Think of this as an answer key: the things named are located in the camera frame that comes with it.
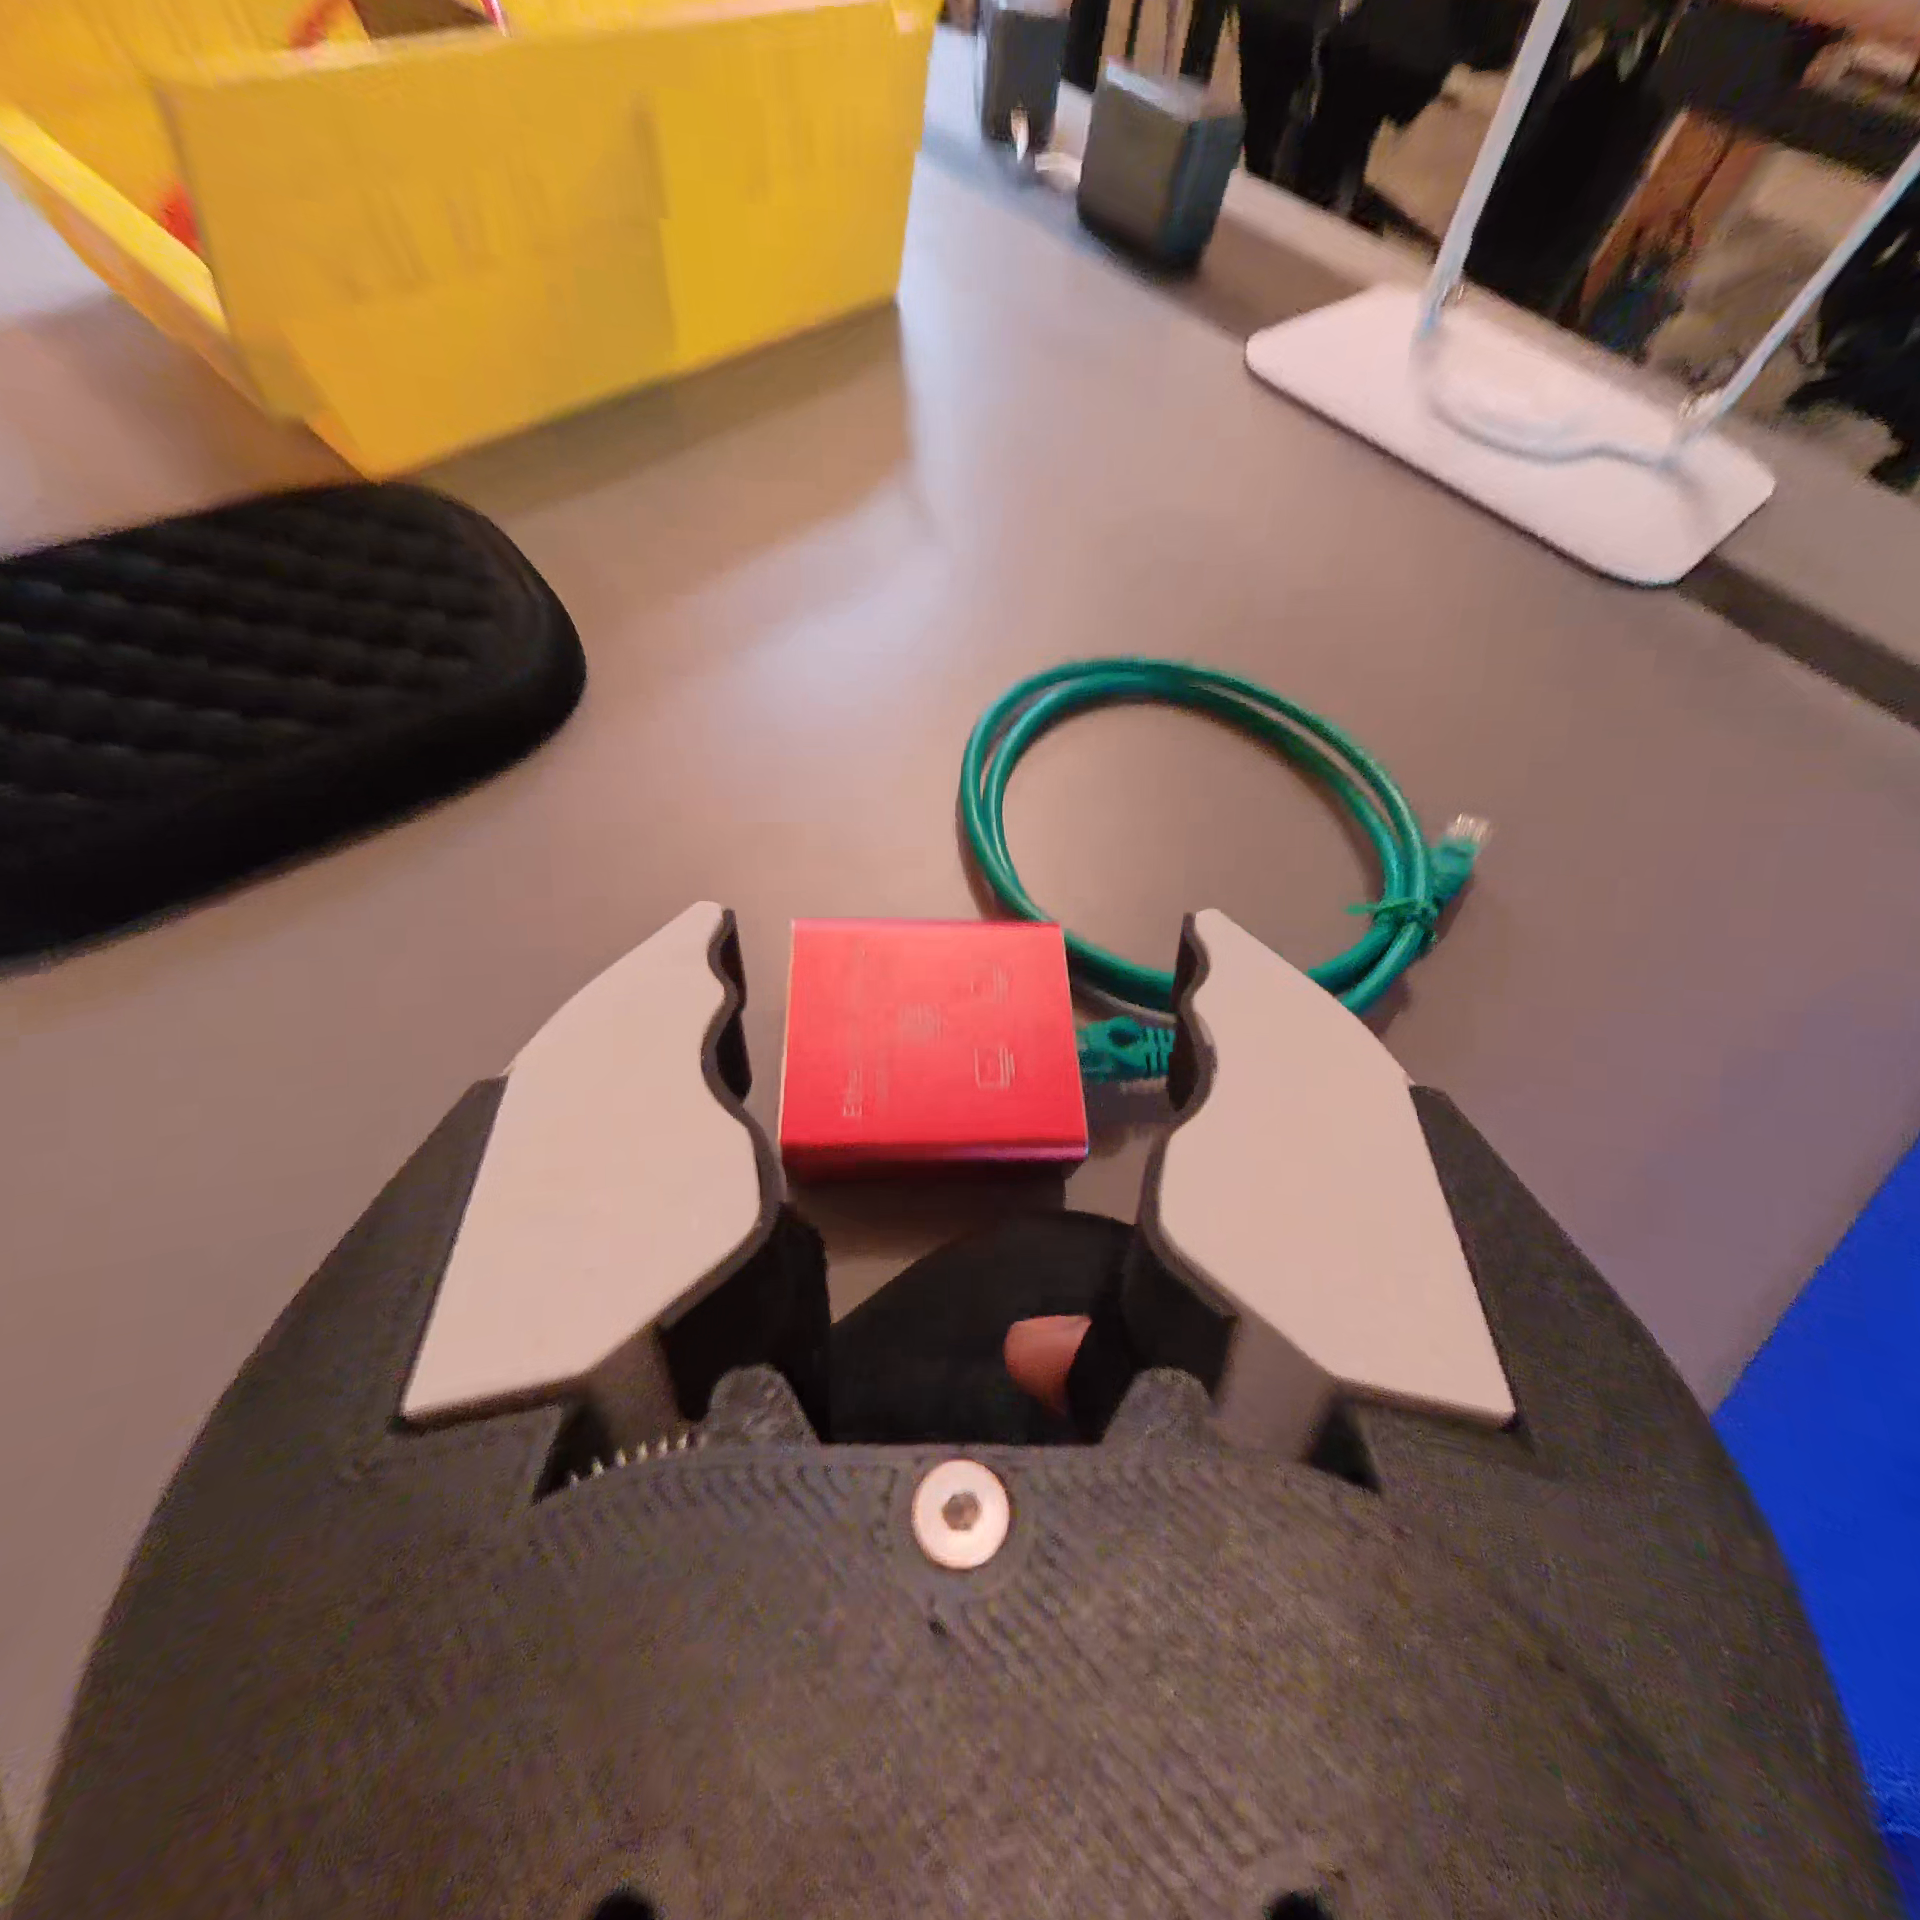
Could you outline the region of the red network splitter box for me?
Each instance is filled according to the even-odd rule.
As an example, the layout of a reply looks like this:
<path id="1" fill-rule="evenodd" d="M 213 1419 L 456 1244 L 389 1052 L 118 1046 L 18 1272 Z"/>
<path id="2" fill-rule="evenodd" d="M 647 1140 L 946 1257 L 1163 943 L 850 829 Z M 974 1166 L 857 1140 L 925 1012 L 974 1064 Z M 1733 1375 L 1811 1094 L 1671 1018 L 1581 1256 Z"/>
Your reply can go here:
<path id="1" fill-rule="evenodd" d="M 1090 1119 L 1064 930 L 794 919 L 778 1145 L 805 1182 L 1082 1163 Z"/>

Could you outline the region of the yellow cardboard box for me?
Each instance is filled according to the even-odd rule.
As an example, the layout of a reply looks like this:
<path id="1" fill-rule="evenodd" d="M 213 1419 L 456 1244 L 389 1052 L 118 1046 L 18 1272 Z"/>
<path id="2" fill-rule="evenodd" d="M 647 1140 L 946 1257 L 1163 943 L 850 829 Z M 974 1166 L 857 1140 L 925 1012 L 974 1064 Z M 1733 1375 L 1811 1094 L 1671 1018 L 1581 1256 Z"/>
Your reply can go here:
<path id="1" fill-rule="evenodd" d="M 939 4 L 4 4 L 4 176 L 396 476 L 891 304 Z"/>

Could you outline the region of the black padded wrist rest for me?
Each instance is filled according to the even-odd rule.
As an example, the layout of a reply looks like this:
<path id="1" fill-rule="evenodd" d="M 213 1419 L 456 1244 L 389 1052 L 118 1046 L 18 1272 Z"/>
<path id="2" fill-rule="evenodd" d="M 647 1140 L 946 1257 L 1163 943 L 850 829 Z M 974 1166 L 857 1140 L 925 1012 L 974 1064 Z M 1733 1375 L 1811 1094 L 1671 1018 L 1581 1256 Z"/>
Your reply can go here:
<path id="1" fill-rule="evenodd" d="M 380 831 L 538 751 L 583 638 L 444 491 L 269 491 L 4 557 L 4 965 Z"/>

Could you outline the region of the white monitor stand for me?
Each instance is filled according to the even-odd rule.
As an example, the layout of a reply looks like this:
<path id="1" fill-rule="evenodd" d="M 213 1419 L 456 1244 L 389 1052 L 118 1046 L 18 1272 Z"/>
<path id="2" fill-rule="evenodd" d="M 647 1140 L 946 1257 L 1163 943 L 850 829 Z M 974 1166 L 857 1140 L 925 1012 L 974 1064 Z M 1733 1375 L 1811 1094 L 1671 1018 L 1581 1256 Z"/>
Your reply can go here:
<path id="1" fill-rule="evenodd" d="M 1537 4 L 1425 281 L 1377 283 L 1253 334 L 1247 369 L 1406 467 L 1607 577 L 1678 583 L 1775 496 L 1723 431 L 1873 230 L 1917 183 L 1909 151 L 1877 199 L 1719 388 L 1662 412 L 1465 302 L 1485 209 L 1571 2 Z"/>

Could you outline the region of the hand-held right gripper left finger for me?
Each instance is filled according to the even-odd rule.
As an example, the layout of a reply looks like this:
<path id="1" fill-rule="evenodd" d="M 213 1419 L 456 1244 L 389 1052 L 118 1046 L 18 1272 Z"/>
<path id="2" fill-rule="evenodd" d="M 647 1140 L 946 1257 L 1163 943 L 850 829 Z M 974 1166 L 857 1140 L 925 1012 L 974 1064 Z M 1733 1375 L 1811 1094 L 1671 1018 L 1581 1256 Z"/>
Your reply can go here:
<path id="1" fill-rule="evenodd" d="M 698 900 L 573 994 L 512 1057 L 401 1415 L 412 1428 L 586 1404 L 697 1419 L 669 1346 L 768 1245 L 785 1199 L 748 1112 L 735 914 Z"/>

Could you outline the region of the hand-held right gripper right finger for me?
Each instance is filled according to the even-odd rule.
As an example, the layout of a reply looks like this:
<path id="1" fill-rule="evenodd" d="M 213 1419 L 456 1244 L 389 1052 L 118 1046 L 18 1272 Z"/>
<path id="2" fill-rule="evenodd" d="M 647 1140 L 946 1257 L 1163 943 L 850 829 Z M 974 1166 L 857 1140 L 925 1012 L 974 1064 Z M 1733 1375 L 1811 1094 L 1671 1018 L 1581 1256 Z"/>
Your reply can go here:
<path id="1" fill-rule="evenodd" d="M 1414 1088 L 1307 971 L 1205 908 L 1183 926 L 1168 1131 L 1140 1188 L 1140 1360 L 1228 1441 L 1303 1460 L 1380 1404 L 1519 1415 Z"/>

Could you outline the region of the dark grey power adapter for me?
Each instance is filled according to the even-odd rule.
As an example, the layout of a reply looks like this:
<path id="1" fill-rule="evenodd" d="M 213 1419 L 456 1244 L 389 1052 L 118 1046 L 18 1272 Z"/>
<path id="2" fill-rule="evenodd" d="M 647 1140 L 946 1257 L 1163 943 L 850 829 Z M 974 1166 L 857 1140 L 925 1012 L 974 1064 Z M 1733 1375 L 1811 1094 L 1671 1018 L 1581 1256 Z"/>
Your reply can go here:
<path id="1" fill-rule="evenodd" d="M 1184 76 L 1111 60 L 1093 89 L 1078 223 L 1158 276 L 1192 276 L 1241 159 L 1244 111 Z"/>

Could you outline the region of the person's right hand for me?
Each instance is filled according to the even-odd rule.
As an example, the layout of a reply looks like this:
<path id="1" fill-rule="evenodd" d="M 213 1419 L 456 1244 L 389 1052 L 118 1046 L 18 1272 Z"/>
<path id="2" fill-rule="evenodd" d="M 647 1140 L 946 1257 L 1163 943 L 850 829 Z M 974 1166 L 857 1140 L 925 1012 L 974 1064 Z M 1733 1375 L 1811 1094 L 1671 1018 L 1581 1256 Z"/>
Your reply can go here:
<path id="1" fill-rule="evenodd" d="M 1009 1325 L 1002 1361 L 1020 1392 L 1064 1419 L 1071 1409 L 1071 1375 L 1093 1329 L 1087 1314 L 1039 1314 Z"/>

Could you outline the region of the blue plastic object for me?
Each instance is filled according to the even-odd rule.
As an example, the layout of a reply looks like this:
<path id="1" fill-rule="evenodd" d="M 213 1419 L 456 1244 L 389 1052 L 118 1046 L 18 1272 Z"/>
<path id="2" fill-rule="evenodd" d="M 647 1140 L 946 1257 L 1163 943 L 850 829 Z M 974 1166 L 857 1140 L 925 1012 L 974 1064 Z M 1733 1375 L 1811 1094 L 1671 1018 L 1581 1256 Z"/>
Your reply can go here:
<path id="1" fill-rule="evenodd" d="M 1717 1408 L 1803 1596 L 1919 1913 L 1919 1149 Z"/>

